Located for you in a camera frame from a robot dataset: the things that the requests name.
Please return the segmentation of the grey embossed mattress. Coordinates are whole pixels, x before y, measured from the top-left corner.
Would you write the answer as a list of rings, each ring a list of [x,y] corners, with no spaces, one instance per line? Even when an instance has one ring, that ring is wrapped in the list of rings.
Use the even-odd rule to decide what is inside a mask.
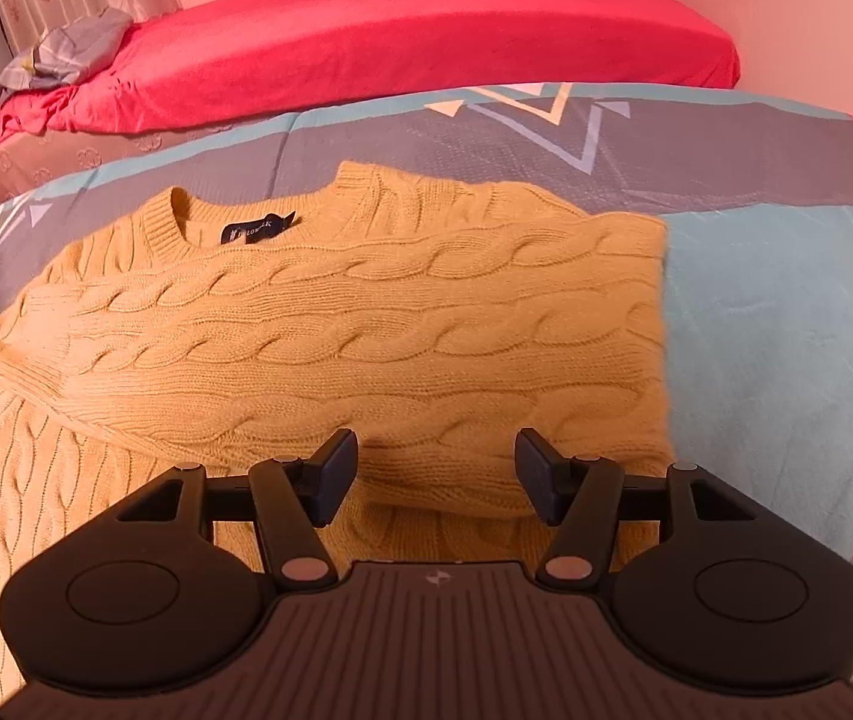
[[[140,135],[47,130],[42,135],[15,133],[0,143],[0,203],[75,172],[135,156],[158,153],[214,133],[268,121],[268,115],[185,130],[156,130]]]

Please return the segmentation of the yellow cable knit cardigan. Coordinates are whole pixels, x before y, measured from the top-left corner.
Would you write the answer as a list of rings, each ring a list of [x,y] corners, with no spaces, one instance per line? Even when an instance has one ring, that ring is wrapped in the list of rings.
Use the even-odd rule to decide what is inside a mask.
[[[535,564],[532,427],[659,476],[666,223],[519,182],[345,163],[246,206],[168,188],[67,245],[0,312],[0,592],[181,461],[240,475],[348,427],[333,561]],[[0,634],[0,700],[21,676]]]

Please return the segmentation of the red bed sheet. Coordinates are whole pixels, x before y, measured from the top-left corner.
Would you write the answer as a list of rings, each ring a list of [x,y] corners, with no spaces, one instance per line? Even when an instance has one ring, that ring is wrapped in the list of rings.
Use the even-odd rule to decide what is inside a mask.
[[[136,23],[106,70],[0,107],[18,133],[141,135],[458,86],[731,89],[732,37],[677,0],[216,0]]]

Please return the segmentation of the crumpled blue grey cloth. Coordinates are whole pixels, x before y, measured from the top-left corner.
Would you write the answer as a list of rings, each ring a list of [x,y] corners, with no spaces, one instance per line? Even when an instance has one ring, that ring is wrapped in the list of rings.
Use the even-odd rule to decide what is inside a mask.
[[[49,29],[0,71],[0,103],[13,94],[87,82],[112,64],[132,26],[128,13],[107,7]]]

